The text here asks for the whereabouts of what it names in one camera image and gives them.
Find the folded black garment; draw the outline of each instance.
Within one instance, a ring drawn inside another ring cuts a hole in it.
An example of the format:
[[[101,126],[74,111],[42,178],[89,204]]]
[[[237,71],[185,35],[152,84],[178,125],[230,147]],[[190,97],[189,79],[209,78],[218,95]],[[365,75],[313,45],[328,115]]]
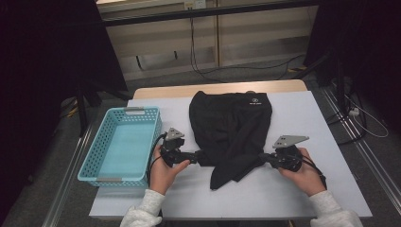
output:
[[[201,166],[215,166],[210,188],[240,181],[262,166],[270,127],[271,104],[265,93],[207,95],[197,92],[189,105],[189,120],[200,147]]]

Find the sleeve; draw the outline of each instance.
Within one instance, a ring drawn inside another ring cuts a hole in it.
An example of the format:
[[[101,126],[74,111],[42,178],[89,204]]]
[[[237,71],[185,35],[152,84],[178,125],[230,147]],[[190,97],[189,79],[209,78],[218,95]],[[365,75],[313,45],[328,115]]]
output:
[[[359,216],[354,211],[342,210],[330,191],[323,191],[309,198],[317,218],[310,221],[311,227],[359,227]]]
[[[121,221],[120,227],[150,227],[162,222],[158,217],[165,196],[147,189],[145,197],[138,207],[130,207]]]

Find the white cable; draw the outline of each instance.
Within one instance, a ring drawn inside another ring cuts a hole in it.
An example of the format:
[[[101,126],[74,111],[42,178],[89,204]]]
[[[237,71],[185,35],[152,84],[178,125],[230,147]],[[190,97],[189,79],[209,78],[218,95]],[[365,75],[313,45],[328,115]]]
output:
[[[350,102],[352,102],[356,107],[358,107],[362,112],[364,112],[364,113],[366,113],[367,115],[369,115],[369,116],[370,116],[373,120],[375,120],[381,127],[383,127],[383,129],[386,131],[386,134],[385,134],[385,135],[377,135],[377,134],[372,133],[371,131],[368,131],[367,129],[365,129],[365,128],[357,121],[357,119],[356,119],[355,116],[354,116],[354,120],[357,122],[357,124],[360,125],[361,128],[363,128],[364,130],[366,130],[366,131],[367,131],[368,133],[370,133],[371,135],[376,136],[376,137],[379,137],[379,138],[384,138],[384,137],[387,137],[387,136],[389,135],[389,131],[387,130],[387,128],[386,128],[383,124],[380,123],[380,121],[378,121],[374,116],[372,116],[371,114],[367,113],[367,112],[364,111],[362,108],[360,108],[360,107],[359,107],[353,100],[351,100],[351,98],[349,98],[347,95],[345,95],[345,97],[346,97],[348,100],[350,100]]]

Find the hand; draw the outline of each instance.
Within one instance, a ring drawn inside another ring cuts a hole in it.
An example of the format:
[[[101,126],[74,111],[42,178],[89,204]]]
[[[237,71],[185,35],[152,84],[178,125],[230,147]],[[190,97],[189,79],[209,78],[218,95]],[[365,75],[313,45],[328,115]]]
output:
[[[153,151],[154,160],[153,167],[150,171],[150,189],[162,195],[165,195],[167,189],[173,184],[178,173],[183,171],[188,165],[189,160],[185,160],[180,164],[170,167],[160,155],[160,146]]]
[[[305,157],[310,159],[309,153],[305,148],[298,148],[298,150]],[[292,180],[309,197],[326,190],[323,186],[318,172],[310,165],[303,163],[301,168],[297,172],[292,172],[281,167],[279,167],[278,170],[283,176]]]

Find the person's left hand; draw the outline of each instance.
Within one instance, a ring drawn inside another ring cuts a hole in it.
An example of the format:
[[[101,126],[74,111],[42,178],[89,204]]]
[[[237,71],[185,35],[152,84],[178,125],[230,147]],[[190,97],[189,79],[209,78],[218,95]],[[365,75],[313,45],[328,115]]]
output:
[[[161,157],[160,146],[153,151],[154,160],[153,167],[150,170],[150,187],[149,189],[165,195],[167,189],[173,184],[175,177],[183,171],[189,164],[189,160],[185,160],[174,167],[170,167]]]

